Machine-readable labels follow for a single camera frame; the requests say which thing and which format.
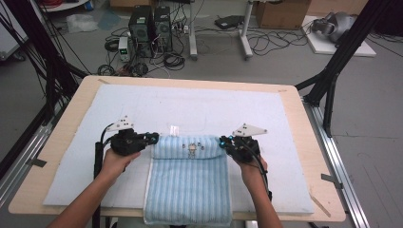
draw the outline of gray floor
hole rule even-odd
[[[85,13],[81,9],[65,14]],[[99,21],[102,10],[89,14]],[[64,14],[56,14],[63,20]],[[213,27],[215,18],[198,23]],[[122,20],[112,30],[125,27]],[[65,37],[91,72],[105,63],[105,38],[112,30],[66,34]],[[194,62],[184,52],[185,68],[159,69],[148,77],[296,85],[319,73],[331,56],[314,54],[310,47],[288,47],[243,60],[236,35],[208,33],[198,36],[204,54]],[[342,71],[336,87],[332,131],[338,150],[350,174],[371,227],[403,227],[403,59],[368,41],[375,58],[354,57]],[[403,44],[377,41],[403,55]],[[65,48],[68,60],[81,67]],[[28,61],[8,61],[0,65],[0,159],[11,149],[45,100],[33,68]],[[305,95],[309,90],[300,91]],[[0,227],[43,227],[52,217],[11,215],[10,200],[0,209]],[[353,227],[342,223],[319,223],[330,227]],[[284,227],[309,227],[305,222],[285,221]]]

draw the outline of wooden board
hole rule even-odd
[[[344,209],[334,185],[320,178],[320,174],[329,175],[329,171],[297,90],[293,86],[99,76],[86,77],[83,80],[39,156],[39,159],[48,162],[47,165],[44,168],[31,168],[10,204],[9,209],[12,213],[59,214],[64,209],[63,206],[44,206],[42,202],[48,193],[63,154],[70,145],[87,109],[90,107],[96,91],[102,84],[213,88],[278,93],[284,104],[284,110],[300,158],[309,194],[311,199],[315,199],[313,200],[315,212],[312,215],[280,215],[280,219],[309,221],[342,221],[345,219]],[[103,208],[102,215],[141,217],[143,210]],[[234,219],[255,218],[254,213],[234,213]]]

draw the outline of metal bracket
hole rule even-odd
[[[321,174],[320,176],[321,176],[321,178],[323,180],[330,181],[330,182],[334,183],[336,189],[343,189],[344,188],[343,183],[337,181],[337,179],[335,177],[332,177],[332,176],[329,176],[329,175],[326,175],[326,174]]]
[[[121,118],[118,122],[114,123],[112,126],[108,127],[106,131],[117,131],[133,128],[134,123],[131,122],[127,116]]]
[[[317,127],[319,137],[322,140],[325,152],[327,154],[330,165],[335,172],[335,178],[343,182],[343,188],[340,192],[343,194],[345,202],[348,206],[351,218],[356,228],[369,228],[367,218],[365,213],[359,203],[358,197],[355,193],[353,185],[349,179],[349,175],[344,167],[343,161],[338,153],[336,143],[332,138],[326,135],[325,130],[321,127],[323,123],[323,114],[319,107],[308,106],[308,110],[311,111],[315,122],[314,125]]]
[[[234,136],[240,136],[240,137],[249,137],[254,135],[262,135],[266,133],[267,133],[266,129],[252,126],[247,123],[244,123],[240,128],[232,132]]]
[[[39,159],[31,159],[27,161],[27,165],[36,165],[39,166],[41,168],[43,168],[45,166],[45,164],[47,164],[47,161],[43,161],[43,160],[39,160]]]

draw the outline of black cable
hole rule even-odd
[[[53,31],[54,31],[55,33],[57,32],[57,33],[59,34],[59,36],[62,37],[62,39],[63,39],[63,41],[65,42],[65,44],[68,46],[68,48],[71,50],[71,52],[73,52],[74,56],[77,58],[77,60],[80,62],[80,64],[84,67],[84,69],[86,70],[86,73],[92,74],[91,71],[89,71],[89,69],[86,68],[86,65],[83,63],[83,61],[80,59],[80,57],[79,57],[79,56],[77,55],[77,53],[74,51],[74,49],[71,47],[70,43],[65,39],[65,37],[64,37],[63,34],[60,32],[60,30],[57,29],[57,28],[54,26],[52,20],[51,20],[49,17],[47,17],[47,15],[48,15],[48,10],[47,10],[47,8],[44,8],[45,12],[43,12],[43,11],[41,10],[41,8],[39,7],[38,3],[37,3],[37,6],[38,6],[38,8],[40,9],[40,12],[41,12],[42,16],[43,16],[44,18],[47,18],[48,21],[50,22],[51,26],[53,27]],[[58,36],[55,37],[55,40],[56,40],[56,42],[59,44],[59,45],[58,45],[58,46],[59,46],[59,51],[62,53],[64,59],[66,59],[65,53],[63,52],[63,48],[62,48],[62,45],[61,45],[60,40],[58,39]]]
[[[269,200],[272,200],[272,192],[269,190],[269,186],[268,186],[268,180],[267,180],[267,170],[264,168],[263,164],[261,163],[260,160],[260,155],[257,155],[255,153],[255,151],[253,151],[253,149],[251,147],[249,147],[245,142],[240,141],[242,143],[242,145],[244,146],[244,148],[247,149],[247,151],[252,155],[252,157],[254,158],[254,160],[256,162],[258,162],[258,166],[259,166],[259,171],[261,173],[261,176],[263,178],[264,181],[264,185],[266,187],[266,192],[267,192],[267,196],[269,197]]]
[[[390,51],[391,53],[396,54],[396,55],[398,55],[398,56],[400,56],[400,57],[402,57],[402,58],[403,58],[403,55],[401,55],[401,54],[399,54],[399,53],[395,52],[394,50],[392,50],[392,49],[390,49],[390,48],[387,48],[387,47],[385,47],[385,46],[383,46],[383,45],[379,44],[379,43],[378,43],[378,42],[376,42],[375,40],[372,40],[372,39],[370,39],[370,38],[368,38],[368,37],[367,37],[367,39],[368,39],[368,40],[370,40],[370,41],[372,41],[372,42],[374,42],[374,44],[377,44],[377,45],[379,45],[379,46],[381,46],[381,47],[383,47],[383,48],[387,49],[387,50],[388,50],[388,51]]]
[[[199,7],[198,12],[196,12],[195,17],[189,22],[189,25],[192,24],[192,22],[194,22],[196,20],[196,17],[198,16],[199,12],[201,11],[203,5],[204,5],[204,0],[202,0],[201,6]]]
[[[45,13],[48,15],[48,10],[47,10],[47,8],[44,8],[44,10],[45,10]],[[44,12],[42,11],[42,8],[40,8],[40,12],[41,12],[41,14],[42,14],[42,17],[46,18]],[[56,33],[56,30],[57,30],[56,27],[53,25],[52,21],[51,21],[48,17],[47,17],[47,19],[48,19],[48,21],[50,22],[50,27],[49,27],[48,23],[45,22],[45,24],[46,24],[47,27],[48,27],[48,30],[51,32],[51,29],[50,29],[50,28],[52,28],[52,29],[53,29],[53,32]],[[63,58],[66,59],[65,53],[63,52],[63,49],[62,49],[62,44],[60,43],[60,40],[59,40],[59,38],[58,38],[57,36],[54,36],[54,41],[55,41],[55,43],[56,43],[56,46],[59,48],[59,52],[62,54]]]
[[[29,52],[29,54],[31,54],[32,55],[32,57],[39,63],[39,64],[41,64],[41,67],[45,67],[44,65],[43,65],[43,62],[41,62],[40,61],[40,56],[37,54],[37,53],[35,53],[29,46],[26,46],[25,45],[25,41],[24,41],[24,38],[19,34],[19,32],[17,31],[17,30],[15,30],[14,29],[14,27],[13,27],[13,25],[12,25],[12,22],[11,22],[11,20],[10,20],[10,17],[9,17],[9,14],[8,14],[8,12],[7,12],[7,10],[6,10],[6,7],[3,5],[3,3],[2,2],[0,2],[1,3],[1,6],[2,6],[2,8],[3,8],[3,10],[4,10],[4,12],[6,13],[6,15],[7,15],[7,18],[2,14],[2,13],[0,13],[0,19],[2,19],[3,20],[3,22],[1,23],[1,24],[3,24],[3,27],[9,32],[9,34],[17,41],[17,40],[19,40],[20,42],[18,42],[17,41],[17,43],[18,44],[24,44],[24,46],[25,46],[25,51],[26,52]]]
[[[187,23],[187,16],[186,16],[186,13],[184,13],[183,5],[184,5],[184,4],[182,4],[182,6],[181,6],[181,8],[182,8],[182,14],[183,14],[183,19],[184,19],[183,24],[186,25],[186,23]]]
[[[182,49],[181,49],[181,51],[180,51],[178,54],[179,54],[179,55],[182,55],[183,52],[184,52],[184,43],[182,42],[181,37],[180,37],[180,35],[178,34],[178,31],[176,30],[175,33],[172,33],[172,36],[175,37],[175,38],[177,38],[177,40],[181,43]]]
[[[35,58],[35,56],[33,56],[33,57],[31,56],[31,53],[30,53],[29,51],[27,51],[27,49],[26,49],[27,46],[26,46],[26,44],[24,43],[24,41],[22,41],[22,40],[18,37],[18,35],[16,34],[17,32],[13,32],[13,31],[15,31],[15,30],[12,30],[12,28],[8,27],[7,23],[4,22],[4,20],[3,20],[3,17],[0,17],[0,24],[3,25],[3,27],[4,27],[4,28],[9,32],[9,34],[15,39],[15,41],[16,41],[17,44],[20,46],[20,48],[27,54],[27,57],[29,58],[29,60],[31,61],[31,63],[32,63],[34,69],[35,69],[36,75],[37,75],[37,77],[38,77],[39,85],[40,85],[40,87],[41,87],[41,89],[42,89],[42,92],[43,92],[44,95],[46,96],[46,92],[45,92],[45,89],[44,89],[44,87],[43,87],[43,85],[42,85],[42,81],[39,79],[39,77],[41,77],[41,78],[43,78],[43,79],[46,79],[46,76],[44,75],[43,71],[36,65],[37,62],[35,62],[35,61],[33,60],[33,58]]]
[[[106,53],[106,65],[100,65],[97,70],[98,75],[105,75],[105,73],[108,72],[108,75],[114,75],[115,74],[115,68],[111,65],[113,61],[115,60],[115,57],[118,54],[119,50],[119,39],[107,39],[105,45],[104,45],[107,53]],[[110,60],[109,53],[115,53],[113,55],[112,60]]]
[[[377,32],[370,33],[370,36],[375,39],[382,39],[391,43],[403,43],[403,37],[392,36],[392,35],[385,35]]]
[[[263,31],[256,30],[258,28],[250,28],[254,30],[249,31],[260,33],[260,35],[248,34],[247,35],[248,41],[256,40],[255,45],[251,46],[251,49],[258,56],[267,55],[271,51],[287,48],[289,46],[306,46],[308,44],[307,36],[308,34],[311,33],[311,26],[313,22],[314,21],[310,21],[301,27],[301,29],[304,29],[305,27],[309,26],[307,30],[304,29],[305,34],[297,34],[293,31],[283,31],[283,30],[282,31],[274,30],[265,33]],[[265,40],[266,45],[262,48],[258,48],[261,40]]]
[[[163,66],[167,69],[178,71],[184,68],[184,61],[185,59],[180,54],[166,53],[163,57]]]
[[[123,30],[123,29],[124,29],[124,31],[122,31],[120,34],[116,34],[116,32]],[[110,33],[110,36],[105,38],[105,41],[108,42],[111,40],[119,40],[119,38],[123,37],[124,34],[128,31],[129,31],[128,27],[116,29]]]
[[[179,14],[180,8],[181,8],[181,4],[179,4],[179,6],[172,11],[172,12],[176,11],[176,14],[175,14],[174,18],[172,19],[172,22],[174,22],[174,23],[177,22],[176,18],[177,18],[178,14]]]
[[[106,133],[106,131],[107,131],[107,128],[110,127],[110,126],[112,126],[112,125],[113,125],[113,123],[111,123],[111,124],[109,124],[107,127],[105,127],[104,131],[103,131],[102,134],[101,134],[100,143],[104,144],[104,135],[105,135],[105,133]]]

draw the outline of electronic device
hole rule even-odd
[[[214,23],[220,29],[230,29],[243,24],[244,16],[227,16],[215,20]]]
[[[335,44],[347,32],[355,22],[354,17],[346,12],[330,12],[325,18],[316,19],[312,24],[312,31],[320,31]]]
[[[128,48],[128,38],[127,37],[120,37],[119,38],[119,55],[121,56],[121,60],[124,63],[130,61],[130,53]]]
[[[110,143],[110,147],[113,151],[121,156],[128,156],[133,153],[144,150],[148,145],[156,144],[160,138],[160,135],[154,133],[137,134],[133,130],[133,122],[131,122],[127,116],[121,118],[118,122],[108,125],[101,135],[101,140],[95,143],[95,162],[94,162],[94,179],[101,172],[104,148]],[[117,134],[108,138],[104,142],[104,135],[106,132],[118,131]],[[100,227],[101,220],[101,205],[92,214],[92,227]]]
[[[152,42],[157,37],[151,6],[135,6],[128,23],[133,49],[137,56],[153,57]]]
[[[236,162],[248,163],[256,166],[263,177],[267,195],[272,200],[273,194],[267,184],[267,170],[260,160],[260,148],[253,135],[266,134],[267,130],[244,123],[243,126],[233,131],[234,136],[221,136],[219,146],[225,150],[228,156]]]
[[[138,75],[138,76],[143,76],[146,73],[148,73],[148,66],[145,63],[138,63],[133,67],[133,71]]]
[[[154,10],[154,23],[158,37],[158,51],[172,51],[172,26],[169,7],[157,7]]]

